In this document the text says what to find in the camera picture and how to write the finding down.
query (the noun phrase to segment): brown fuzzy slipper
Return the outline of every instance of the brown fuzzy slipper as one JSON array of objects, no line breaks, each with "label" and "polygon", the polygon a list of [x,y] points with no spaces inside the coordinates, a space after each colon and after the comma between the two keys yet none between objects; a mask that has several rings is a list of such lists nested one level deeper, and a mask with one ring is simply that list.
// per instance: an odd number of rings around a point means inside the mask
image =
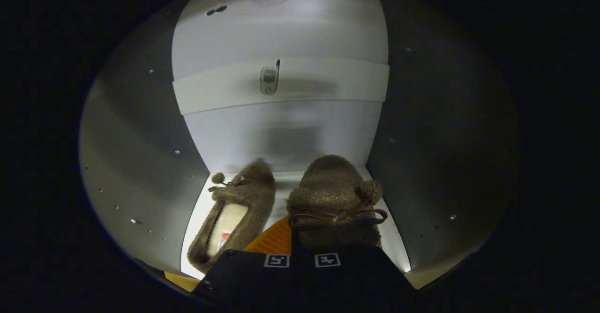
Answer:
[{"label": "brown fuzzy slipper", "polygon": [[345,158],[323,156],[308,167],[300,187],[290,193],[290,226],[298,230],[311,253],[330,253],[342,246],[381,247],[376,224],[388,214],[373,209],[381,196],[379,183],[363,181]]},{"label": "brown fuzzy slipper", "polygon": [[[203,273],[218,260],[221,253],[227,249],[242,250],[248,246],[263,231],[264,224],[269,219],[275,202],[275,179],[268,165],[261,161],[249,164],[240,171],[229,183],[225,183],[223,174],[212,177],[212,182],[223,184],[209,189],[213,192],[212,199],[216,202],[204,220],[202,228],[189,247],[188,260],[192,266]],[[222,232],[217,231],[219,223],[231,220],[227,210],[245,214],[221,244],[218,242]]]}]

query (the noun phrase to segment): white platform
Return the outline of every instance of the white platform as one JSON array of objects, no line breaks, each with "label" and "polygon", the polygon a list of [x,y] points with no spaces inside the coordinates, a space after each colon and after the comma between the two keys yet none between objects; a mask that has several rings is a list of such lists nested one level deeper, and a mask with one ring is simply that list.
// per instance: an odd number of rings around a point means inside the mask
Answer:
[{"label": "white platform", "polygon": [[[357,170],[362,175],[363,179],[372,179],[366,167],[359,167]],[[214,185],[210,181],[214,174],[215,172],[210,174],[206,184],[202,188],[198,202],[196,203],[194,211],[191,214],[191,218],[189,219],[188,227],[186,229],[186,236],[184,237],[181,250],[181,271],[197,279],[202,279],[204,277],[204,273],[200,272],[191,266],[191,264],[189,264],[187,252],[198,231],[201,229],[204,220],[210,212],[210,209],[212,209],[214,206],[211,193],[208,192],[208,188]],[[225,180],[231,180],[235,175],[235,173],[225,173]],[[266,225],[264,226],[264,230],[268,229],[274,223],[279,221],[279,219],[287,215],[285,201],[287,200],[287,196],[290,194],[290,192],[300,184],[300,180],[304,175],[304,171],[274,172],[273,175],[276,181],[275,205],[273,206],[273,211]],[[383,209],[390,214],[390,210],[385,204],[383,198],[379,200],[379,202],[375,205],[375,208]],[[411,270],[411,265],[409,263],[409,258],[406,253],[402,237],[398,232],[396,223],[394,223],[394,219],[389,216],[388,219],[378,227],[381,234],[383,251],[388,255],[388,257],[401,272],[409,272]]]}]

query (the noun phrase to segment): black background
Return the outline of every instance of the black background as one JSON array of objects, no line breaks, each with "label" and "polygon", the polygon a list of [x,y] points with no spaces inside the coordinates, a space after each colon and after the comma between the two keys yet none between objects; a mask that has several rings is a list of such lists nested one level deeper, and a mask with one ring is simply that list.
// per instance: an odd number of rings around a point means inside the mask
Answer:
[{"label": "black background", "polygon": [[[6,293],[19,311],[192,309],[118,253],[90,211],[77,165],[79,117],[94,76],[119,41],[171,1],[8,0],[15,83],[6,92],[16,96],[7,94],[5,204],[18,209],[5,212],[4,242]],[[522,138],[518,201],[482,251],[425,302],[591,309],[600,199],[592,0],[424,1],[463,23],[501,68]]]}]

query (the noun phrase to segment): gray curved wall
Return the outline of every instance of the gray curved wall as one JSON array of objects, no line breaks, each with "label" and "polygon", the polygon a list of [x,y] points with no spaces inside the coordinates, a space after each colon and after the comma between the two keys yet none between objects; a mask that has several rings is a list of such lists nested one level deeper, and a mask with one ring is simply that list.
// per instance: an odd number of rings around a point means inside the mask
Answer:
[{"label": "gray curved wall", "polygon": [[380,1],[390,80],[367,168],[412,270],[438,268],[476,250],[514,197],[516,106],[467,32],[417,0]]},{"label": "gray curved wall", "polygon": [[209,174],[172,85],[173,31],[188,1],[150,17],[114,51],[88,95],[79,149],[88,197],[105,229],[131,256],[177,274],[189,216]]}]

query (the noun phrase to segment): pom-pom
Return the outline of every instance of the pom-pom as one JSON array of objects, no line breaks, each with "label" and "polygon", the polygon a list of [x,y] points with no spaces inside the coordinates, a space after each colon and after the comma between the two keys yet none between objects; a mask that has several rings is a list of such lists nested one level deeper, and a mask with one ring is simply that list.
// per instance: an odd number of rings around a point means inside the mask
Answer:
[{"label": "pom-pom", "polygon": [[222,172],[218,172],[216,175],[212,176],[212,182],[215,184],[223,184],[225,181],[225,175]]},{"label": "pom-pom", "polygon": [[381,185],[376,180],[364,181],[358,187],[358,195],[362,200],[368,200],[367,204],[375,205],[383,196]]}]

